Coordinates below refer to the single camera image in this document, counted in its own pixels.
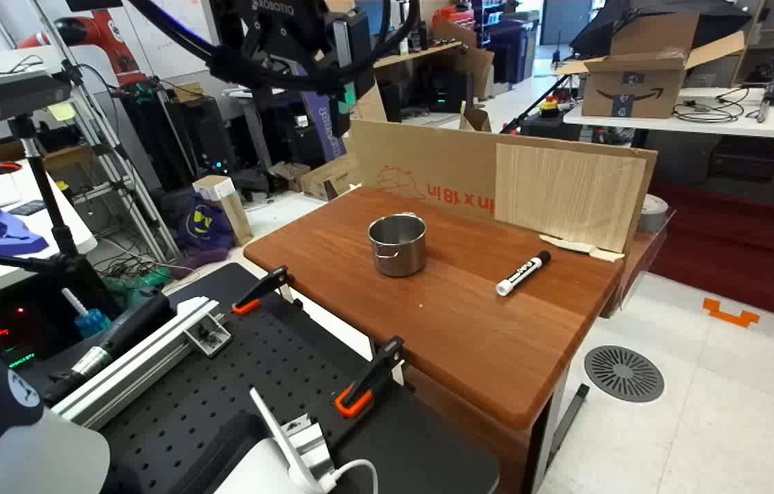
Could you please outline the open Amazon cardboard box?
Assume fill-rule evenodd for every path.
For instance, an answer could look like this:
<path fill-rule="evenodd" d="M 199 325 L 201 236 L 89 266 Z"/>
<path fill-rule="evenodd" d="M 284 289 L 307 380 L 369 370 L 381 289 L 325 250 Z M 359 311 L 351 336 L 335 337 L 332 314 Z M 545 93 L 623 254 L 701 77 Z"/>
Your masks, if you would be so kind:
<path fill-rule="evenodd" d="M 739 55 L 749 16 L 642 15 L 613 30 L 604 55 L 566 62 L 582 81 L 586 119 L 669 119 L 686 74 Z"/>

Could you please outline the orange floor marker bracket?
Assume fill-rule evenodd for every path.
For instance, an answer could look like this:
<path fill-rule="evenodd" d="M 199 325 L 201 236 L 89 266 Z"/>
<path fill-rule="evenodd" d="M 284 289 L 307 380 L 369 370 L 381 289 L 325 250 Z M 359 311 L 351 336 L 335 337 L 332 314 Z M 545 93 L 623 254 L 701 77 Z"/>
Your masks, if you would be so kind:
<path fill-rule="evenodd" d="M 702 300 L 702 311 L 717 318 L 717 322 L 724 322 L 724 325 L 733 325 L 733 328 L 742 328 L 742 331 L 749 331 L 754 325 L 760 325 L 760 315 L 752 314 L 752 311 L 724 311 L 719 300 Z"/>

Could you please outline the black perforated breadboard base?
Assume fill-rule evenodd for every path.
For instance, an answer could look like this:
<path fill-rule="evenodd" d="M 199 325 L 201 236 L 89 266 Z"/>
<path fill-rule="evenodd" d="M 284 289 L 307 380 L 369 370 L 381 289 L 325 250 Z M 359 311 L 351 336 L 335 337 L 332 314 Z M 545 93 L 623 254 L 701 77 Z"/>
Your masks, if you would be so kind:
<path fill-rule="evenodd" d="M 101 424 L 107 494 L 214 494 L 267 433 L 267 417 L 315 414 L 365 368 L 303 304 L 281 296 L 222 325 L 232 340 L 218 354 L 190 348 Z M 496 460 L 402 385 L 362 420 L 330 424 L 325 433 L 330 460 L 351 468 L 339 494 L 495 494 L 501 483 Z"/>

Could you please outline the silver metal pot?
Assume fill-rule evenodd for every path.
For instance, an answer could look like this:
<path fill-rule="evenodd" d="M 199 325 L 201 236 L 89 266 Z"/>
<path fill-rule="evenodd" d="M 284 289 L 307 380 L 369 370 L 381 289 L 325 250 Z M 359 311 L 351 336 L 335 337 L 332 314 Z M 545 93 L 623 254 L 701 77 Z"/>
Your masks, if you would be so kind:
<path fill-rule="evenodd" d="M 385 277 L 413 277 L 426 270 L 428 226 L 416 213 L 385 214 L 369 226 L 374 266 Z"/>

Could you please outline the silver aluminium extrusion rail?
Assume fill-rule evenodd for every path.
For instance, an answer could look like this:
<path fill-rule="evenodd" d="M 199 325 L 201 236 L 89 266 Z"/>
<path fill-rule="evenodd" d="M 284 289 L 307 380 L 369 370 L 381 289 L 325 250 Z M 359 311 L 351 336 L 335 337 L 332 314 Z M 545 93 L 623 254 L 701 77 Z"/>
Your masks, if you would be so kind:
<path fill-rule="evenodd" d="M 218 300 L 192 296 L 158 333 L 126 354 L 97 370 L 85 385 L 53 406 L 56 414 L 78 425 L 101 428 L 190 354 L 214 357 L 227 346 L 232 333 Z"/>

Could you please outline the round grey floor drain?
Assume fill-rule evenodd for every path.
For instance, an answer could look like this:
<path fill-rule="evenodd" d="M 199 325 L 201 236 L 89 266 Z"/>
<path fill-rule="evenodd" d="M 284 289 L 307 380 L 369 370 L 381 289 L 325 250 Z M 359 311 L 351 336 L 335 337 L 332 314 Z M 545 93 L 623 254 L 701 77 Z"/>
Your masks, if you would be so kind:
<path fill-rule="evenodd" d="M 665 394 L 663 370 L 627 346 L 597 346 L 586 354 L 588 380 L 606 396 L 627 403 L 650 403 Z"/>

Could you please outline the black orange clamp far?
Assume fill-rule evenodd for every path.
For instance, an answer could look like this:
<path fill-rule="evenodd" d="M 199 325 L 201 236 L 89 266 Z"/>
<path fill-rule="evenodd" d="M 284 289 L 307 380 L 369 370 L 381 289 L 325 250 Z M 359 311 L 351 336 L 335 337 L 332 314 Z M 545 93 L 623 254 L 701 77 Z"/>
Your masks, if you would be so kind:
<path fill-rule="evenodd" d="M 270 272 L 270 276 L 262 277 L 241 300 L 237 300 L 237 302 L 232 304 L 232 314 L 234 314 L 234 315 L 249 315 L 249 314 L 256 314 L 256 311 L 262 309 L 262 300 L 263 300 L 267 294 L 274 294 L 277 289 L 292 285 L 292 281 L 293 281 L 293 277 L 289 276 L 285 266 Z"/>

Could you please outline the dark blue white cap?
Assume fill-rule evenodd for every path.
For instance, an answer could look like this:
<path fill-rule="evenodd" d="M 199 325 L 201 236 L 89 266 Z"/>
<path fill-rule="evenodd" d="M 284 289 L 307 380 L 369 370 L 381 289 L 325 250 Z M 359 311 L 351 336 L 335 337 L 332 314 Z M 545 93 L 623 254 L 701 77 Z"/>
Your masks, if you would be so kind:
<path fill-rule="evenodd" d="M 0 494 L 100 494 L 107 469 L 107 439 L 56 414 L 0 362 Z"/>

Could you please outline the white Expo marker pen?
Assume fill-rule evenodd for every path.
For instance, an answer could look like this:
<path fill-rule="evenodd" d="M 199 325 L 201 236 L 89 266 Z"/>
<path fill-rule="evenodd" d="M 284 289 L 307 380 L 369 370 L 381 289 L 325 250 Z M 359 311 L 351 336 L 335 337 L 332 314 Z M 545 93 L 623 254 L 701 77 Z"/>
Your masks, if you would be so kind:
<path fill-rule="evenodd" d="M 551 254 L 542 250 L 538 255 L 524 262 L 510 277 L 501 281 L 495 285 L 495 294 L 502 296 L 502 300 L 510 296 L 528 277 L 542 272 L 549 262 L 551 262 Z"/>

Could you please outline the black orange clamp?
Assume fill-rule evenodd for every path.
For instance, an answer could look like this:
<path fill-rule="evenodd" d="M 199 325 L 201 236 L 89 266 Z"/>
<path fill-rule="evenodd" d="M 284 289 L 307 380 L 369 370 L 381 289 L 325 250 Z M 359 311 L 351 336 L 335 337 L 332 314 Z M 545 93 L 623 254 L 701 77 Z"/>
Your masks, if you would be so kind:
<path fill-rule="evenodd" d="M 402 337 L 389 337 L 376 354 L 374 359 L 365 365 L 365 370 L 348 385 L 343 388 L 335 399 L 332 399 L 332 409 L 343 417 L 343 420 L 355 420 L 359 417 L 376 399 L 376 394 L 385 388 L 385 381 L 392 376 L 392 368 L 405 359 L 405 340 Z"/>
<path fill-rule="evenodd" d="M 270 272 L 270 276 L 262 277 L 241 300 L 237 300 L 237 302 L 232 304 L 232 314 L 234 314 L 234 315 L 249 315 L 249 314 L 256 314 L 256 311 L 262 309 L 262 300 L 263 300 L 267 294 L 274 294 L 277 289 L 292 285 L 292 281 L 293 281 L 293 277 L 289 276 L 285 266 Z"/>

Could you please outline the black electronics box red lights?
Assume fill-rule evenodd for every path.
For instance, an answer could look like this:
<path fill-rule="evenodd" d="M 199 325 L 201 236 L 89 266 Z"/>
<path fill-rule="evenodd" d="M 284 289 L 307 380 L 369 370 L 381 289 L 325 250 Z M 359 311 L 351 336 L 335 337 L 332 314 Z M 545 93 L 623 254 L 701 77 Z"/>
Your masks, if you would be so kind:
<path fill-rule="evenodd" d="M 107 318 L 120 314 L 120 304 L 92 270 L 74 276 L 34 276 L 0 292 L 0 359 L 27 365 L 48 359 L 82 340 L 78 328 L 79 314 L 64 296 L 70 289 L 89 311 Z"/>

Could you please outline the white background table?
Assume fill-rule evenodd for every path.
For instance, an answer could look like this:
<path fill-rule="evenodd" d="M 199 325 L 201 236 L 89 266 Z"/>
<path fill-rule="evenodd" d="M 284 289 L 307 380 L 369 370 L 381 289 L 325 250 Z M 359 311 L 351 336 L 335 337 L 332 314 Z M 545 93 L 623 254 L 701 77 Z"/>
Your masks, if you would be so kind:
<path fill-rule="evenodd" d="M 774 104 L 764 103 L 764 89 L 686 89 L 669 119 L 613 119 L 586 116 L 575 107 L 564 116 L 577 126 L 619 126 L 635 132 L 765 137 L 774 140 Z"/>

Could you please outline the brown cardboard backboard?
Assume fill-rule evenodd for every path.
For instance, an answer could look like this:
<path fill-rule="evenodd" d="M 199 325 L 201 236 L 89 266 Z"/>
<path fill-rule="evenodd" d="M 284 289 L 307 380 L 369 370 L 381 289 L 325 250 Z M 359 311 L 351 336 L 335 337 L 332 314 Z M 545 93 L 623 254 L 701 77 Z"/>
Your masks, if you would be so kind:
<path fill-rule="evenodd" d="M 355 121 L 365 186 L 536 230 L 547 244 L 621 262 L 638 235 L 657 152 L 554 137 Z"/>

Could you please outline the black orange clamp near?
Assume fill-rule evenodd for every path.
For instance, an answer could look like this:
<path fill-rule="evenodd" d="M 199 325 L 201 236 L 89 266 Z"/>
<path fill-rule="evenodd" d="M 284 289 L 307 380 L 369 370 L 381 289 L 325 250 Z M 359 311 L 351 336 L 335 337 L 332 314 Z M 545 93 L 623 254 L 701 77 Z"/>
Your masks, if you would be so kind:
<path fill-rule="evenodd" d="M 389 337 L 376 354 L 374 359 L 365 365 L 365 370 L 348 385 L 343 388 L 335 399 L 332 399 L 332 409 L 343 417 L 343 420 L 355 420 L 359 417 L 376 399 L 376 394 L 385 388 L 385 381 L 392 376 L 392 368 L 405 359 L 405 340 L 402 337 Z"/>

